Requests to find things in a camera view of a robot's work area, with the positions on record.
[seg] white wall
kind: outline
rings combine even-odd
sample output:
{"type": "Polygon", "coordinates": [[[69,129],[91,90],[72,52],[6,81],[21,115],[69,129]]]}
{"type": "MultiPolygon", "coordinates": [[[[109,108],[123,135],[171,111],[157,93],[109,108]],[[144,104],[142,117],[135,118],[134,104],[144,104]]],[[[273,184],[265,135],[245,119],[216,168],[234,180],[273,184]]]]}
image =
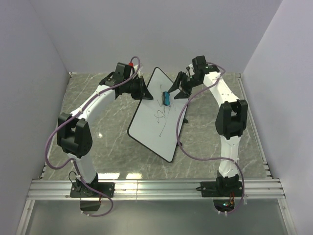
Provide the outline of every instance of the white wall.
{"type": "Polygon", "coordinates": [[[27,0],[0,1],[0,228],[15,234],[68,73],[27,0]]]}
{"type": "Polygon", "coordinates": [[[243,72],[281,0],[30,0],[66,68],[180,71],[197,55],[243,72]]]}
{"type": "Polygon", "coordinates": [[[283,0],[244,72],[266,158],[299,235],[313,231],[312,9],[312,0],[283,0]]]}

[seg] whiteboard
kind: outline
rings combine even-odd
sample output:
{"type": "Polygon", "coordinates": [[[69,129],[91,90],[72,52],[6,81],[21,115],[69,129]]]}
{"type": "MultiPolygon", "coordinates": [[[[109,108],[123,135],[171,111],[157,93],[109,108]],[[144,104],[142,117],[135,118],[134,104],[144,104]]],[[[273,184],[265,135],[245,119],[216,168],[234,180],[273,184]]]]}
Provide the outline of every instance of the whiteboard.
{"type": "MultiPolygon", "coordinates": [[[[148,82],[148,90],[153,100],[141,100],[130,126],[128,135],[144,145],[163,159],[171,162],[176,149],[176,124],[179,114],[188,99],[176,99],[180,92],[170,93],[170,106],[162,105],[162,92],[168,91],[173,82],[160,69],[155,68],[148,82]]],[[[185,116],[184,111],[180,123],[179,133],[185,116]]]]}

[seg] marble table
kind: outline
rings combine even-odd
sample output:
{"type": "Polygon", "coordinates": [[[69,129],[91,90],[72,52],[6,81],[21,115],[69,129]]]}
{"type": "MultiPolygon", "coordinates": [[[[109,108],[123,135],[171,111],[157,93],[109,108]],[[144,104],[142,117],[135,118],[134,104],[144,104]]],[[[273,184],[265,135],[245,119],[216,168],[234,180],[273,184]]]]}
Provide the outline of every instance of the marble table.
{"type": "MultiPolygon", "coordinates": [[[[146,82],[149,73],[143,74],[146,82]]],[[[176,73],[168,73],[175,79],[176,73]]],[[[70,113],[81,105],[96,89],[105,74],[73,74],[70,79],[62,107],[62,112],[70,113]]],[[[230,89],[239,98],[243,98],[238,78],[234,73],[223,76],[230,89]]],[[[134,115],[138,100],[132,100],[129,94],[123,94],[111,103],[90,127],[93,147],[90,151],[99,179],[188,179],[215,178],[220,161],[195,161],[188,158],[178,148],[171,163],[151,152],[127,135],[127,128],[134,115]]],[[[196,97],[188,106],[186,118],[180,134],[183,147],[192,155],[200,158],[220,156],[220,137],[215,130],[218,105],[210,91],[196,97]]],[[[265,178],[263,159],[254,131],[248,119],[239,147],[239,166],[245,178],[265,178]]],[[[53,142],[49,159],[54,165],[60,165],[67,155],[53,142]]],[[[68,164],[61,170],[46,168],[44,180],[67,180],[68,173],[74,170],[68,164]]]]}

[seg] eraser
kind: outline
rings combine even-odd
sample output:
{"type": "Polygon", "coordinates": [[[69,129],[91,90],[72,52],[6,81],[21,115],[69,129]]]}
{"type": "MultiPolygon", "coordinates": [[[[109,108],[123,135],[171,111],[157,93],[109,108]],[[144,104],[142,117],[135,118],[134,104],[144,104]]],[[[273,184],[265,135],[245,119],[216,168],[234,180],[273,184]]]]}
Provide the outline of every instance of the eraser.
{"type": "Polygon", "coordinates": [[[162,92],[162,104],[165,106],[170,105],[170,94],[168,92],[162,92]]]}

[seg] purple cable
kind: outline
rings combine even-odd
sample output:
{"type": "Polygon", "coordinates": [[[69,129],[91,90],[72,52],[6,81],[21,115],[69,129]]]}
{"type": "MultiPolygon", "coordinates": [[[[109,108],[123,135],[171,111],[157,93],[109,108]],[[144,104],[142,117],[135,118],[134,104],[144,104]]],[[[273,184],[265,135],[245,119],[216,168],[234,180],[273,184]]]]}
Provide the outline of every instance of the purple cable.
{"type": "Polygon", "coordinates": [[[179,141],[179,132],[178,132],[178,130],[179,130],[179,123],[180,123],[182,114],[183,114],[184,110],[186,109],[187,105],[188,105],[188,104],[190,103],[190,101],[191,101],[193,98],[195,98],[197,95],[199,95],[199,94],[201,94],[202,92],[204,92],[204,91],[206,91],[206,90],[208,90],[208,89],[210,89],[210,88],[216,86],[216,85],[218,84],[219,80],[220,80],[220,77],[221,77],[222,75],[224,75],[224,73],[226,72],[226,70],[223,69],[221,66],[218,66],[218,65],[216,65],[216,64],[214,64],[214,63],[210,63],[210,62],[207,62],[207,63],[219,67],[220,69],[223,70],[223,72],[222,72],[221,75],[218,77],[218,79],[216,79],[216,82],[215,82],[214,84],[212,84],[211,86],[208,86],[208,87],[202,89],[201,91],[197,92],[196,94],[194,94],[193,96],[191,96],[191,98],[185,103],[185,105],[183,106],[183,108],[182,108],[182,110],[181,110],[181,112],[180,112],[180,114],[179,114],[179,118],[178,118],[178,121],[177,121],[177,124],[176,124],[176,139],[177,139],[177,144],[179,145],[179,147],[180,147],[180,149],[182,150],[182,152],[183,152],[185,155],[187,155],[189,158],[191,158],[191,159],[198,160],[198,161],[229,160],[229,161],[233,162],[233,163],[236,165],[236,167],[238,168],[238,171],[239,171],[239,173],[240,173],[240,175],[241,175],[241,179],[242,179],[243,194],[241,195],[241,198],[240,198],[240,201],[239,201],[238,206],[236,206],[232,211],[230,211],[230,212],[227,213],[227,214],[230,214],[230,213],[233,213],[233,212],[235,212],[235,211],[237,210],[237,208],[242,204],[243,198],[244,198],[244,196],[245,196],[245,180],[244,180],[244,174],[242,173],[242,171],[241,171],[241,169],[240,169],[238,163],[236,163],[235,160],[233,160],[233,159],[231,159],[231,158],[223,158],[223,157],[219,157],[219,158],[197,158],[197,157],[194,157],[194,156],[190,155],[188,152],[186,152],[185,149],[183,149],[183,147],[182,147],[182,145],[181,145],[181,143],[180,143],[180,141],[179,141]]]}
{"type": "MultiPolygon", "coordinates": [[[[73,160],[74,167],[75,167],[75,169],[76,169],[76,171],[77,171],[77,174],[80,175],[78,166],[77,166],[76,161],[75,161],[74,158],[69,158],[68,160],[65,161],[65,163],[63,163],[63,164],[60,165],[60,166],[53,166],[53,165],[50,163],[50,161],[49,161],[49,159],[48,159],[48,152],[49,152],[49,147],[50,147],[50,145],[51,145],[53,136],[54,136],[61,128],[63,128],[65,125],[67,125],[67,124],[70,123],[72,120],[74,120],[76,117],[78,117],[79,115],[81,115],[81,114],[83,113],[83,111],[88,107],[88,105],[90,105],[90,104],[94,101],[94,99],[96,99],[98,96],[100,96],[100,95],[103,94],[104,92],[107,92],[107,91],[109,91],[109,90],[112,90],[112,89],[115,89],[115,88],[117,88],[117,87],[119,87],[119,86],[122,86],[122,85],[124,85],[125,83],[129,82],[130,80],[132,80],[132,79],[137,75],[137,73],[138,73],[138,71],[139,71],[139,69],[140,69],[140,59],[139,59],[139,57],[138,57],[138,56],[132,57],[132,58],[131,58],[131,62],[133,61],[133,59],[137,59],[137,60],[138,60],[138,68],[136,69],[135,73],[134,73],[132,76],[130,76],[127,80],[125,80],[125,81],[123,81],[123,82],[121,82],[121,83],[119,83],[119,84],[117,84],[117,85],[114,85],[114,86],[112,86],[112,87],[106,88],[106,89],[100,91],[99,94],[95,94],[94,96],[92,96],[92,97],[86,102],[86,104],[82,107],[81,111],[79,111],[77,114],[75,114],[74,116],[72,116],[69,120],[67,120],[67,121],[65,121],[64,123],[62,123],[60,126],[58,126],[58,127],[51,133],[51,135],[48,137],[48,140],[47,140],[47,142],[45,143],[45,162],[47,163],[47,165],[48,165],[51,169],[54,169],[54,170],[62,169],[62,168],[63,168],[64,166],[66,166],[70,161],[73,160]]],[[[113,209],[113,200],[112,200],[109,196],[105,195],[104,193],[101,193],[101,192],[99,192],[99,191],[97,191],[97,190],[91,188],[90,186],[88,186],[87,183],[86,183],[86,181],[83,179],[82,176],[80,177],[80,179],[81,179],[82,183],[85,185],[85,187],[87,187],[88,189],[90,189],[90,190],[92,190],[92,191],[94,191],[94,192],[96,192],[96,193],[98,193],[98,194],[100,194],[100,195],[102,195],[102,196],[108,198],[108,199],[110,200],[110,202],[111,202],[111,208],[110,208],[106,213],[98,214],[98,215],[91,215],[91,214],[89,214],[89,216],[91,216],[91,217],[100,217],[100,216],[104,216],[104,215],[110,213],[110,211],[113,209]]]]}

